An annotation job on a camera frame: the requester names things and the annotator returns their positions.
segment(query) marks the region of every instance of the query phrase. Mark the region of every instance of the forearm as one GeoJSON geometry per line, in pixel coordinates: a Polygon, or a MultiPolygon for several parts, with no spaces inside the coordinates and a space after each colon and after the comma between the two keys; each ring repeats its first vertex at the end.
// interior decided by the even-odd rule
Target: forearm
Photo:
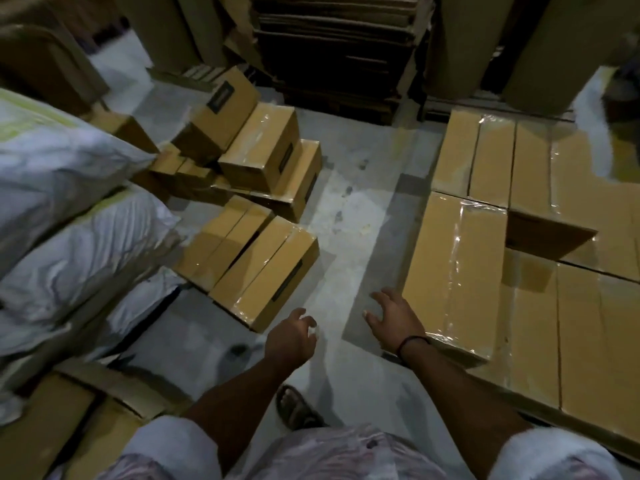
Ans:
{"type": "Polygon", "coordinates": [[[217,444],[222,475],[228,473],[249,446],[269,403],[290,372],[274,361],[263,359],[204,393],[184,414],[217,444]]]}
{"type": "Polygon", "coordinates": [[[407,343],[402,355],[429,393],[469,469],[478,480],[485,480],[508,439],[531,426],[425,341],[407,343]]]}

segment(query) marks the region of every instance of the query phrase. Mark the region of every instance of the brown sandal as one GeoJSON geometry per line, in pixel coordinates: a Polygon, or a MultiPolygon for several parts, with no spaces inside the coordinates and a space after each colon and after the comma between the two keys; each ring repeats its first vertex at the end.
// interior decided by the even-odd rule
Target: brown sandal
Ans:
{"type": "Polygon", "coordinates": [[[285,426],[292,431],[328,426],[322,416],[314,411],[302,394],[292,386],[280,386],[276,394],[276,409],[285,426]]]}

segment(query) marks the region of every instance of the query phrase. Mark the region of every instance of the hand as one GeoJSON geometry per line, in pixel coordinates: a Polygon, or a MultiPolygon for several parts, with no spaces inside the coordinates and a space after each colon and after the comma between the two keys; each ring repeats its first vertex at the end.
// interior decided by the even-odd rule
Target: hand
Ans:
{"type": "Polygon", "coordinates": [[[309,335],[309,327],[316,327],[312,317],[301,318],[304,308],[296,308],[288,318],[280,322],[267,336],[264,347],[265,360],[272,361],[280,372],[290,375],[314,356],[316,334],[309,335]]]}
{"type": "Polygon", "coordinates": [[[364,318],[384,350],[396,353],[407,337],[425,335],[422,323],[398,291],[382,288],[381,292],[371,293],[371,297],[382,307],[382,320],[366,310],[364,318]]]}

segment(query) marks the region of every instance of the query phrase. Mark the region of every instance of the person's left hand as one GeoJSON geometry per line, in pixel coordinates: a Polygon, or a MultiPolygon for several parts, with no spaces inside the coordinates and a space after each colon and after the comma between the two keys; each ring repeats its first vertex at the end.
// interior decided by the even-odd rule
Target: person's left hand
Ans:
{"type": "Polygon", "coordinates": [[[313,357],[316,334],[309,335],[309,327],[316,327],[313,317],[304,317],[304,308],[296,308],[267,336],[264,359],[273,362],[280,372],[290,375],[313,357]]]}

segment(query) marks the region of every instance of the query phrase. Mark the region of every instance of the white sleeve cuff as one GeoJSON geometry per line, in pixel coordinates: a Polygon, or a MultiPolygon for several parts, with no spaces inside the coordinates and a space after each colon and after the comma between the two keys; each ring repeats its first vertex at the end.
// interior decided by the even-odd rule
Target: white sleeve cuff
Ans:
{"type": "Polygon", "coordinates": [[[487,480],[533,480],[569,458],[581,460],[609,480],[622,480],[611,453],[558,428],[533,428],[513,436],[502,447],[487,480]]]}
{"type": "Polygon", "coordinates": [[[221,480],[218,446],[193,421],[162,416],[137,430],[123,455],[140,454],[171,474],[174,480],[221,480]]]}

